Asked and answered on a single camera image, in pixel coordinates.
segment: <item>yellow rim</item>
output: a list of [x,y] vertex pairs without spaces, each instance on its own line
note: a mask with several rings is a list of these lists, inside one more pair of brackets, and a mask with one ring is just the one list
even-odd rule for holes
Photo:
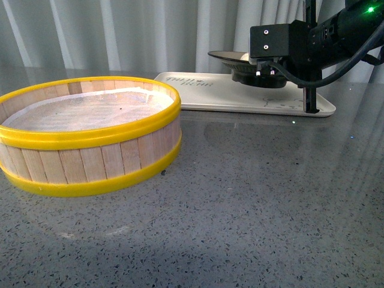
[[135,171],[133,173],[119,176],[107,180],[88,182],[88,183],[75,183],[75,184],[52,184],[32,182],[22,179],[15,174],[7,171],[1,166],[8,180],[16,187],[44,196],[53,197],[84,197],[94,196],[104,193],[113,192],[123,188],[127,188],[134,184],[140,183],[150,177],[160,173],[164,170],[178,155],[181,145],[181,136],[177,145],[163,158],[151,164],[148,167]]
[[181,110],[181,99],[177,90],[165,83],[136,77],[103,76],[59,80],[30,86],[0,97],[0,104],[26,92],[73,82],[96,80],[124,80],[151,83],[173,91],[175,101],[166,109],[145,119],[112,127],[74,132],[33,132],[0,125],[0,142],[13,147],[38,150],[79,149],[127,141],[152,133],[165,127],[177,118]]

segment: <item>white curtain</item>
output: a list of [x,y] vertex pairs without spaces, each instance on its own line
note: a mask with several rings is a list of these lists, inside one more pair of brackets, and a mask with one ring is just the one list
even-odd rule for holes
[[[317,0],[319,22],[343,8]],[[251,26],[295,19],[303,0],[0,0],[0,65],[223,73],[210,50],[246,52]],[[359,63],[343,80],[384,83],[383,75]]]

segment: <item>speckled stone surface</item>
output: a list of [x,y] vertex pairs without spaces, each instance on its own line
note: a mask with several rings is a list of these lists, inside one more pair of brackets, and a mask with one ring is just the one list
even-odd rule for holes
[[[2,94],[97,74],[0,71]],[[321,88],[325,119],[184,111],[165,175],[101,196],[0,173],[0,287],[384,287],[383,90]]]

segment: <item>black cable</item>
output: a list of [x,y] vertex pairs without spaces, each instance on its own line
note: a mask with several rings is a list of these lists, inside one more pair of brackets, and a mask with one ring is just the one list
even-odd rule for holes
[[380,57],[376,58],[372,55],[366,54],[361,59],[361,61],[364,61],[368,64],[373,65],[373,66],[379,66],[379,65],[382,65],[384,63],[384,46],[381,48],[379,55],[380,55]]
[[266,65],[277,69],[280,73],[287,78],[287,80],[293,82],[294,84],[305,87],[305,88],[318,88],[339,79],[341,76],[345,75],[349,70],[353,68],[375,45],[376,43],[384,36],[384,21],[376,28],[376,30],[372,33],[372,35],[368,38],[368,40],[360,47],[360,49],[337,71],[329,75],[327,78],[318,81],[304,81],[288,70],[286,70],[279,63],[275,63],[272,61],[266,62]]

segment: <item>wooden bucket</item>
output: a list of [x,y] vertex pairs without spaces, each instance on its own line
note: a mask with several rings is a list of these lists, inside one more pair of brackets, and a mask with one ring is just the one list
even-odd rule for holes
[[40,101],[140,87],[169,96],[164,110],[143,119],[82,131],[26,131],[0,125],[0,167],[15,186],[36,194],[78,197],[108,193],[164,170],[181,144],[178,92],[135,77],[87,77],[44,83],[0,97],[0,124]]

